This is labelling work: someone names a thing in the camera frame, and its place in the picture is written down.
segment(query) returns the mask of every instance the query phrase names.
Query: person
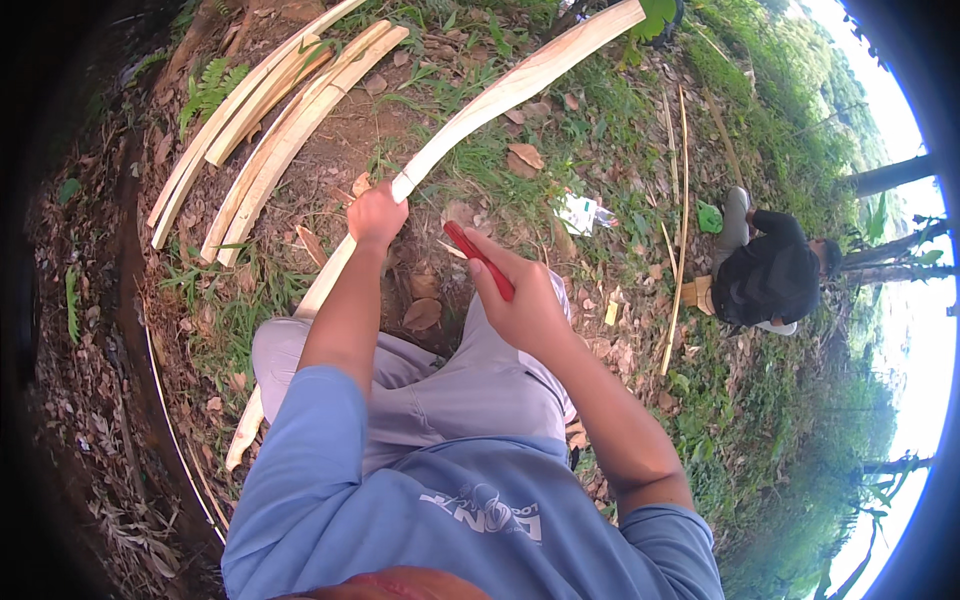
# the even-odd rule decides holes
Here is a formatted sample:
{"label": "person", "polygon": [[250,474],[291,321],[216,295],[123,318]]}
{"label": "person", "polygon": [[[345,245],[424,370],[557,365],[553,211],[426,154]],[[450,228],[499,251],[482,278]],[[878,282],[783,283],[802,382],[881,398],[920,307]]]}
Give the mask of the person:
{"label": "person", "polygon": [[[271,427],[230,523],[228,596],[722,598],[670,438],[573,332],[563,283],[467,229],[516,295],[471,259],[463,342],[438,368],[378,333],[406,201],[381,182],[347,213],[356,250],[312,324],[255,335]],[[574,414],[618,529],[567,465]]]}
{"label": "person", "polygon": [[[766,235],[751,240],[750,226]],[[807,242],[795,218],[752,208],[747,191],[735,186],[713,256],[713,309],[730,324],[793,335],[820,303],[820,278],[836,275],[842,260],[836,242]]]}

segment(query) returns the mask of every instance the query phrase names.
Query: tree trunk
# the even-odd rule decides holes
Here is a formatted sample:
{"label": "tree trunk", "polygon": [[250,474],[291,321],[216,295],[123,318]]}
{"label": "tree trunk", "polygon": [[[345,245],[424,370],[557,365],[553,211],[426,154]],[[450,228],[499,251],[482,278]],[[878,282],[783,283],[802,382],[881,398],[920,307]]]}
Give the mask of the tree trunk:
{"label": "tree trunk", "polygon": [[867,269],[847,272],[847,281],[853,285],[875,285],[892,281],[927,281],[960,274],[958,267],[920,267],[917,265],[875,265]]}
{"label": "tree trunk", "polygon": [[934,174],[933,156],[923,155],[904,162],[888,164],[873,171],[854,173],[837,180],[838,187],[849,187],[855,198],[879,194],[903,183],[920,180]]}
{"label": "tree trunk", "polygon": [[[929,468],[933,466],[934,456],[928,458],[922,458],[920,460],[912,460],[914,465],[910,469],[911,472],[917,470],[918,468]],[[863,466],[864,475],[893,475],[899,473],[903,468],[910,463],[911,459],[901,458],[896,461],[891,461],[889,463],[865,463]]]}
{"label": "tree trunk", "polygon": [[909,254],[910,251],[920,243],[921,238],[923,238],[924,241],[932,240],[937,236],[947,233],[949,229],[950,227],[947,221],[937,221],[899,240],[887,242],[886,244],[881,244],[875,248],[869,248],[864,251],[851,252],[843,257],[840,270],[852,271],[854,269],[862,269],[864,265],[901,258]]}

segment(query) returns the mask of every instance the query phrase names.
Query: fingers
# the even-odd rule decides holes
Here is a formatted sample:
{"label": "fingers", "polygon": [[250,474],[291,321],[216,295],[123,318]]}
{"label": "fingers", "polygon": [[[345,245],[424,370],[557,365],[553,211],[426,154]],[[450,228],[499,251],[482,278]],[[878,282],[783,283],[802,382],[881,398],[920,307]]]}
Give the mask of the fingers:
{"label": "fingers", "polygon": [[466,228],[464,229],[464,234],[467,236],[469,241],[473,242],[473,245],[477,247],[477,250],[489,258],[490,262],[496,265],[503,275],[507,276],[511,283],[514,285],[517,284],[517,280],[521,277],[523,268],[529,261],[527,261],[525,258],[517,256],[505,248],[500,247],[500,245],[476,229]]}
{"label": "fingers", "polygon": [[473,276],[473,284],[476,285],[477,294],[480,301],[483,302],[483,308],[487,312],[487,319],[491,322],[497,320],[497,316],[504,309],[506,301],[500,296],[500,290],[496,287],[496,281],[487,265],[479,258],[469,260],[470,274]]}

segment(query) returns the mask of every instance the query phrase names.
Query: dirt ground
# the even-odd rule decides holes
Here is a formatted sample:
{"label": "dirt ground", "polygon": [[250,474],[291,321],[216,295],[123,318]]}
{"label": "dirt ground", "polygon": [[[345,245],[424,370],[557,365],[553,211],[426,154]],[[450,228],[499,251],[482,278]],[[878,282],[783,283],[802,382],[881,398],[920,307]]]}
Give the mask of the dirt ground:
{"label": "dirt ground", "polygon": [[[343,207],[329,188],[336,186],[349,193],[352,183],[368,171],[373,172],[373,179],[389,176],[385,164],[402,166],[422,146],[415,126],[431,134],[438,129],[433,119],[407,104],[383,101],[381,94],[371,96],[363,86],[358,86],[310,136],[256,222],[252,251],[259,260],[269,261],[269,267],[260,268],[257,265],[267,263],[251,260],[241,261],[234,269],[211,269],[189,250],[202,245],[222,199],[262,133],[253,143],[241,142],[222,168],[209,167],[202,173],[166,248],[153,250],[152,231],[144,221],[186,147],[185,142],[176,141],[177,116],[186,101],[186,80],[194,63],[217,52],[231,24],[243,24],[246,28],[238,34],[239,42],[233,42],[236,50],[231,64],[256,65],[314,16],[303,7],[294,10],[284,8],[283,2],[277,2],[275,7],[270,4],[257,3],[257,14],[235,12],[231,18],[222,19],[188,54],[175,55],[155,72],[156,84],[144,85],[142,95],[132,103],[132,111],[139,115],[138,125],[125,128],[119,121],[109,120],[103,126],[101,139],[88,154],[72,156],[64,174],[46,188],[46,200],[33,223],[39,248],[37,265],[52,274],[43,282],[41,294],[44,305],[54,307],[44,310],[41,324],[43,344],[38,380],[44,382],[52,399],[42,404],[45,423],[39,428],[39,435],[49,438],[46,444],[58,449],[55,461],[69,473],[64,482],[74,510],[87,513],[87,521],[97,525],[98,533],[90,533],[88,543],[98,555],[107,557],[104,567],[113,583],[124,591],[132,590],[132,595],[222,595],[216,570],[222,545],[197,505],[193,487],[169,440],[142,327],[148,327],[152,334],[164,398],[190,477],[196,480],[203,502],[207,506],[215,503],[226,520],[232,515],[243,479],[267,430],[264,423],[243,464],[233,472],[226,471],[224,456],[243,402],[252,390],[252,371],[249,364],[239,361],[217,368],[201,360],[204,343],[213,344],[227,324],[218,321],[215,302],[184,301],[184,286],[171,285],[170,279],[191,272],[199,299],[216,297],[225,303],[253,294],[261,289],[260,284],[273,282],[269,277],[276,274],[316,274],[319,269],[295,234],[295,227],[303,225],[314,231],[330,253],[347,227]],[[525,24],[523,15],[509,19],[513,24]],[[442,70],[441,76],[453,82],[463,84],[464,56],[476,60],[477,56],[495,54],[493,40],[481,38],[476,47],[482,52],[477,52],[468,51],[462,40],[458,42],[456,36],[440,30],[439,25],[424,33],[425,55],[446,71]],[[440,43],[429,43],[428,35]],[[410,63],[398,65],[395,56],[406,50],[388,55],[372,69],[367,80],[379,75],[387,83],[386,93],[426,103],[429,99],[421,89],[400,89],[410,77]],[[657,73],[660,83],[645,83],[644,72]],[[643,63],[627,69],[624,77],[650,98],[653,116],[642,124],[638,119],[637,127],[642,125],[644,143],[657,150],[657,158],[644,177],[631,165],[617,161],[606,169],[599,168],[597,163],[581,164],[575,169],[587,190],[592,190],[591,196],[599,195],[601,182],[630,180],[634,187],[647,193],[652,209],[665,210],[663,220],[676,239],[680,210],[670,200],[660,91],[670,90],[670,109],[680,145],[676,83],[693,81],[684,72],[679,50],[674,50],[669,60],[664,55],[647,53]],[[531,102],[547,104],[560,114],[564,107],[557,101],[557,93],[553,90],[552,96],[544,94]],[[702,197],[714,202],[732,184],[732,176],[722,144],[712,130],[706,104],[692,89],[687,90],[685,98],[693,165],[690,201],[695,204]],[[281,101],[281,106],[264,119],[264,131],[285,102],[286,99]],[[488,127],[507,132],[517,141],[526,141],[507,117],[499,117]],[[556,125],[551,125],[548,116],[543,130],[550,127]],[[122,132],[115,133],[112,128]],[[189,141],[198,130],[195,122],[185,140]],[[175,140],[172,147],[169,140],[163,142],[169,132]],[[597,144],[590,142],[584,153],[601,152],[591,148],[596,149]],[[762,188],[758,160],[759,157],[746,157],[741,163],[757,189]],[[550,227],[549,219],[543,216],[548,214],[545,198],[531,203],[538,206],[535,212],[540,215],[539,220],[518,219],[512,208],[495,202],[476,180],[451,177],[449,173],[455,172],[456,164],[447,166],[445,170],[438,168],[420,192],[415,192],[410,220],[392,246],[383,278],[382,329],[441,356],[449,357],[455,351],[472,284],[464,262],[438,243],[447,241],[442,221],[452,217],[464,225],[489,231],[500,243],[545,261],[563,276],[573,308],[572,323],[596,355],[645,404],[656,407],[663,415],[676,414],[680,406],[665,392],[662,379],[656,374],[667,343],[673,298],[673,277],[661,234],[655,231],[652,242],[633,248],[627,248],[619,239],[602,238],[614,248],[614,258],[635,252],[646,264],[636,281],[621,289],[617,277],[622,275],[622,269],[615,260],[597,264],[584,256],[582,249],[578,252],[564,232]],[[507,170],[506,165],[500,168]],[[96,189],[96,195],[112,197],[115,202],[96,207],[61,206],[55,198],[66,175],[79,177],[84,189]],[[435,185],[444,190],[443,194],[422,193]],[[82,217],[83,224],[77,227],[74,224],[78,217]],[[710,267],[712,245],[707,236],[699,233],[695,219],[695,214],[691,214],[687,277],[708,273]],[[70,242],[78,234],[87,240],[79,249]],[[62,299],[68,268],[79,274],[77,308],[82,334],[77,345],[70,341]],[[413,331],[403,326],[403,319],[417,298],[413,289],[417,276],[432,276],[431,285],[443,314],[436,324]],[[297,282],[299,294],[309,283],[309,278],[291,280]],[[289,305],[282,307],[285,311],[274,314],[289,314],[297,294],[293,296],[288,299]],[[611,299],[618,301],[619,311],[615,324],[607,325],[604,315]],[[672,341],[675,361],[695,360],[699,348],[686,344],[684,337],[700,318],[704,316],[682,311]],[[248,329],[247,334],[252,335],[253,327]],[[743,335],[718,348],[732,365],[727,381],[731,392],[738,385],[739,374],[750,365],[751,339],[750,334]],[[571,425],[568,438],[571,449],[588,450],[587,436],[577,423]],[[131,468],[131,464],[140,468]],[[599,470],[582,469],[578,475],[598,508],[606,509],[612,497]],[[228,524],[216,513],[213,511],[214,523],[226,530]],[[176,573],[176,577],[171,577],[171,573]]]}

